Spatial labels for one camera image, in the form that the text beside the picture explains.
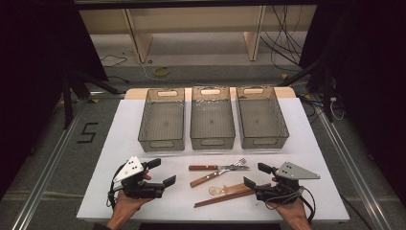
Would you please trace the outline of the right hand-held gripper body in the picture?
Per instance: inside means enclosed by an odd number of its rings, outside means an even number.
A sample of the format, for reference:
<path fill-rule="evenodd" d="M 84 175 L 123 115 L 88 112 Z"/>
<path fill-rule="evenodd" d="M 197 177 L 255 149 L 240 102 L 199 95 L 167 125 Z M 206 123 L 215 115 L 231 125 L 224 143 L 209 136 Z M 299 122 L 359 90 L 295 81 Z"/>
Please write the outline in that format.
<path fill-rule="evenodd" d="M 315 172 L 304 169 L 294 163 L 284 162 L 280 167 L 271 167 L 276 179 L 275 186 L 255 186 L 257 200 L 276 204 L 293 203 L 301 195 L 301 179 L 320 179 Z"/>

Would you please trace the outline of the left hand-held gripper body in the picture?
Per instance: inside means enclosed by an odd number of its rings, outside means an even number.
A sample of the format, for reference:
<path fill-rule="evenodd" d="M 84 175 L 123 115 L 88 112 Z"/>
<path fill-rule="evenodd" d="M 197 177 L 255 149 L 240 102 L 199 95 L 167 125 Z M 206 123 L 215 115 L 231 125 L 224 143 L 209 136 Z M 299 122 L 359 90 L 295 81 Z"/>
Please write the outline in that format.
<path fill-rule="evenodd" d="M 144 179 L 143 163 L 137 156 L 130 157 L 119 167 L 112 179 L 112 191 L 123 190 L 127 197 L 160 198 L 166 189 L 163 183 L 149 183 Z"/>

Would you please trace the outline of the brown wooden chopstick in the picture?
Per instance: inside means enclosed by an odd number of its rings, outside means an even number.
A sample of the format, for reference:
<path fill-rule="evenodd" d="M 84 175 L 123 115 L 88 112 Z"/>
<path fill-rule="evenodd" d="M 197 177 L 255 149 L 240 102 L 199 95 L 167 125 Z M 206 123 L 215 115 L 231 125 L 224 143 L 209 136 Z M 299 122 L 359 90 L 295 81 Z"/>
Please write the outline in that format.
<path fill-rule="evenodd" d="M 239 198 L 239 197 L 243 197 L 243 196 L 249 196 L 249 195 L 253 195 L 254 193 L 255 192 L 253 190 L 248 189 L 248 190 L 244 190 L 244 191 L 240 191 L 240 192 L 236 192 L 236 193 L 232 193 L 232 194 L 227 194 L 227 195 L 223 195 L 223 196 L 219 196 L 219 197 L 197 202 L 193 205 L 193 208 L 199 208 L 199 207 L 215 204 L 218 202 L 223 202 L 223 201 L 227 201 L 227 200 L 231 200 L 231 199 L 235 199 L 235 198 Z"/>
<path fill-rule="evenodd" d="M 249 187 L 245 186 L 243 183 L 240 183 L 233 186 L 223 186 L 222 188 L 211 187 L 209 189 L 209 193 L 212 196 L 212 198 L 199 201 L 195 203 L 193 207 L 198 208 L 243 196 L 249 196 L 252 195 L 254 191 Z"/>

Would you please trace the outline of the translucent amber plastic spoon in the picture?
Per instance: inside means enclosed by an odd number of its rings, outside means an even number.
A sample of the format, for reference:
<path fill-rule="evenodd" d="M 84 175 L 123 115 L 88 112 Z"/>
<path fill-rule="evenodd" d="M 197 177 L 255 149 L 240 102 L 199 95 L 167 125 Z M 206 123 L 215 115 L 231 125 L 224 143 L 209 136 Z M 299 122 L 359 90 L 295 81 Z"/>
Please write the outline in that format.
<path fill-rule="evenodd" d="M 211 187 L 209 189 L 209 194 L 211 196 L 223 196 L 231 193 L 240 192 L 246 189 L 246 186 L 243 183 L 239 183 L 232 186 L 223 186 L 223 187 Z"/>

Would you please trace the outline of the grey translucent plastic bin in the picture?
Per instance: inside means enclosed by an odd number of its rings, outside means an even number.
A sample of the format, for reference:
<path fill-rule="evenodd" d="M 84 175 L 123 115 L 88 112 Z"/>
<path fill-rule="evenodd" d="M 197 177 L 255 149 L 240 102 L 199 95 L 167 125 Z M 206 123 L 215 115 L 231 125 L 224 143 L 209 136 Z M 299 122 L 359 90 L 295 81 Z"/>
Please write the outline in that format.
<path fill-rule="evenodd" d="M 238 87 L 237 116 L 241 146 L 245 150 L 281 149 L 289 138 L 272 85 Z"/>
<path fill-rule="evenodd" d="M 194 150 L 230 150 L 236 138 L 230 88 L 192 89 L 190 138 Z"/>
<path fill-rule="evenodd" d="M 145 152 L 184 150 L 185 90 L 148 89 L 138 141 Z"/>

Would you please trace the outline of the person's left hand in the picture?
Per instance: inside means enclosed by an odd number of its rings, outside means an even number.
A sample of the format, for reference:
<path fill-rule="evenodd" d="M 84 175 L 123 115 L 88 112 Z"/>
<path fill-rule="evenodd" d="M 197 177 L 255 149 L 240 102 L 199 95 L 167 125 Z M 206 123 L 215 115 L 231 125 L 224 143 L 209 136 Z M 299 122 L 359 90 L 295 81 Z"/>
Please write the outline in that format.
<path fill-rule="evenodd" d="M 150 202 L 151 198 L 135 199 L 127 197 L 123 191 L 119 191 L 116 205 L 110 220 L 127 223 L 141 207 Z"/>

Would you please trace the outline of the person's right hand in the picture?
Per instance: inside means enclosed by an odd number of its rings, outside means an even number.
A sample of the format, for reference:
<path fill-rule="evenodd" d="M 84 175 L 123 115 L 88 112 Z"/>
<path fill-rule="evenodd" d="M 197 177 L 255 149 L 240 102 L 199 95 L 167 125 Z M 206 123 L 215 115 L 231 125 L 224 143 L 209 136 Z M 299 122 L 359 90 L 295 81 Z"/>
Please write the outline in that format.
<path fill-rule="evenodd" d="M 305 212 L 305 205 L 299 198 L 297 198 L 293 203 L 290 204 L 280 205 L 269 202 L 269 205 L 277 210 L 277 212 L 288 225 L 289 223 L 295 221 L 308 222 Z"/>

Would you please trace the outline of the yellow tape roll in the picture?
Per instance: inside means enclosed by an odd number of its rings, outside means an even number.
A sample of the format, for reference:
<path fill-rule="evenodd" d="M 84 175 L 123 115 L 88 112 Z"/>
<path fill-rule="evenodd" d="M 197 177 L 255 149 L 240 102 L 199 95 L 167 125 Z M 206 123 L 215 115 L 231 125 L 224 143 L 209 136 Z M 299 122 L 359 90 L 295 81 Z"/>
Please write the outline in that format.
<path fill-rule="evenodd" d="M 170 69 L 167 66 L 157 66 L 153 69 L 153 74 L 157 77 L 167 76 L 170 72 Z"/>

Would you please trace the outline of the black metal stand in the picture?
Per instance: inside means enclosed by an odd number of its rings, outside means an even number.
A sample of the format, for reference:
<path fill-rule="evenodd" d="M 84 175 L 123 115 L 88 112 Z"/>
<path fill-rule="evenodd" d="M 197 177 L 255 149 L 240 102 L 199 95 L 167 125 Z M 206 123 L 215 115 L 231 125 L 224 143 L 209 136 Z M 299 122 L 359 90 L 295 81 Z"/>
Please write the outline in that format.
<path fill-rule="evenodd" d="M 64 128 L 67 128 L 72 123 L 74 118 L 71 92 L 74 92 L 80 100 L 87 100 L 90 97 L 90 91 L 85 85 L 87 82 L 90 82 L 113 95 L 124 94 L 124 91 L 114 88 L 78 69 L 65 71 L 62 74 L 61 81 L 65 111 Z"/>
<path fill-rule="evenodd" d="M 295 81 L 302 79 L 303 77 L 309 75 L 310 80 L 307 84 L 307 91 L 314 93 L 320 88 L 323 88 L 323 112 L 327 119 L 332 122 L 332 111 L 330 109 L 330 99 L 331 99 L 331 80 L 332 76 L 328 72 L 327 58 L 320 56 L 316 61 L 308 65 L 305 69 L 300 71 L 298 74 L 294 75 L 287 80 L 284 80 L 279 84 L 279 87 L 288 86 Z"/>

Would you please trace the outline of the light wooden desk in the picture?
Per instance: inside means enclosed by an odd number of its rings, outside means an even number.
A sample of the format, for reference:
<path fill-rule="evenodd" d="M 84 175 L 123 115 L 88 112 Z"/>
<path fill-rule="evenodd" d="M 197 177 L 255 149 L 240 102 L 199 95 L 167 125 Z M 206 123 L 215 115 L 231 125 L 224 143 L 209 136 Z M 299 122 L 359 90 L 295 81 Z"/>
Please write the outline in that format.
<path fill-rule="evenodd" d="M 155 34 L 225 32 L 243 33 L 248 58 L 254 61 L 261 32 L 276 32 L 281 22 L 289 32 L 304 32 L 315 11 L 314 5 L 292 5 L 81 10 L 79 14 L 91 35 L 129 35 L 140 62 L 146 60 Z"/>

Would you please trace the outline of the black curtain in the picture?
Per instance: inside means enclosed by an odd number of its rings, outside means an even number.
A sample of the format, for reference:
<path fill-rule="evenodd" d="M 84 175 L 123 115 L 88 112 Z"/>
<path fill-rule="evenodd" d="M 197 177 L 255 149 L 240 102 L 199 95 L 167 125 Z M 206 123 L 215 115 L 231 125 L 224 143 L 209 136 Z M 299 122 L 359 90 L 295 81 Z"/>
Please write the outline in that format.
<path fill-rule="evenodd" d="M 105 81 L 75 0 L 0 0 L 0 199 L 32 152 L 67 68 Z"/>
<path fill-rule="evenodd" d="M 406 207 L 406 0 L 316 0 L 300 65 L 320 56 L 343 14 L 327 69 L 358 133 Z"/>

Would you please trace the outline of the wooden-handled fork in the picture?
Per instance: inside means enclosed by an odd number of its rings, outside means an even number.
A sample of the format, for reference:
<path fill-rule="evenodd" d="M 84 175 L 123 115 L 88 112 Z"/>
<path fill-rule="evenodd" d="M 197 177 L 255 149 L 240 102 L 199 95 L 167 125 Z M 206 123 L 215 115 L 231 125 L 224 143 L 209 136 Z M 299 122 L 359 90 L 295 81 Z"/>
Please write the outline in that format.
<path fill-rule="evenodd" d="M 247 163 L 246 159 L 241 158 L 238 161 L 236 161 L 234 164 L 231 164 L 231 165 L 234 165 L 234 166 L 246 166 L 246 163 Z M 205 183 L 205 182 L 207 182 L 207 181 L 209 181 L 209 180 L 211 180 L 213 178 L 216 178 L 216 177 L 218 177 L 218 176 L 220 176 L 220 175 L 222 175 L 222 174 L 224 174 L 226 172 L 233 172 L 233 171 L 211 171 L 210 174 L 207 174 L 207 175 L 205 175 L 205 176 L 203 176 L 201 178 L 198 178 L 198 179 L 195 179 L 194 181 L 192 181 L 190 183 L 190 186 L 192 188 L 194 188 L 194 187 L 196 187 L 196 186 L 198 186 L 198 185 L 200 185 L 202 183 Z"/>

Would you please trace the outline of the wooden-handled table knife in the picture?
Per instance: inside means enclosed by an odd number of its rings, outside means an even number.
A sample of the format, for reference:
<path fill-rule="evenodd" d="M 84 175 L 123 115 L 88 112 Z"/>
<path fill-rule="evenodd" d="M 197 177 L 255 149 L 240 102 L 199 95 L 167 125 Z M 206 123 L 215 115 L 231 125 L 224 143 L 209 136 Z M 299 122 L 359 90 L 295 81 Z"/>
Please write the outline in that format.
<path fill-rule="evenodd" d="M 247 166 L 190 165 L 189 171 L 247 171 Z"/>

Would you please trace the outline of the aluminium floor rail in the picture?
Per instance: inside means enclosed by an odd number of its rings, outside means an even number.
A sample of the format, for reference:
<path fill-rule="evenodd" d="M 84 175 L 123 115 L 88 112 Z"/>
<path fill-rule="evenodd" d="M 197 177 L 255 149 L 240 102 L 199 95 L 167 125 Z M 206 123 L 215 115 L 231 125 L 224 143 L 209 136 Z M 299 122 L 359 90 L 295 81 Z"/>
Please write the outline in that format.
<path fill-rule="evenodd" d="M 393 230 L 389 219 L 384 214 L 383 208 L 368 186 L 367 181 L 363 177 L 361 171 L 356 166 L 335 125 L 329 121 L 323 110 L 317 108 L 317 111 L 321 112 L 321 123 L 327 131 L 327 135 L 335 147 L 355 190 L 360 196 L 370 218 L 372 219 L 373 226 L 376 230 Z"/>
<path fill-rule="evenodd" d="M 62 131 L 62 134 L 60 135 L 47 164 L 41 172 L 40 177 L 34 184 L 34 188 L 29 192 L 29 195 L 26 198 L 21 210 L 19 211 L 11 230 L 27 230 L 39 205 L 39 202 L 51 181 L 51 178 L 63 155 L 63 152 L 68 145 L 69 139 L 71 138 L 72 133 L 78 124 L 78 120 L 82 115 L 82 110 L 86 107 L 86 105 L 86 100 L 79 100 L 77 102 L 73 119 L 70 125 Z"/>

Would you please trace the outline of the black metal frame bar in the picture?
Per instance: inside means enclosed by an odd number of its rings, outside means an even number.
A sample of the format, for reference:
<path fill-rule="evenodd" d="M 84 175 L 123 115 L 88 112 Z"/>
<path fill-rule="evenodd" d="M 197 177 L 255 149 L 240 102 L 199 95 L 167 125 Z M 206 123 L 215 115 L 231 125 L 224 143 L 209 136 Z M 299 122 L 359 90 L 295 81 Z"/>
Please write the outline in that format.
<path fill-rule="evenodd" d="M 80 10 L 317 5 L 322 0 L 74 0 Z"/>

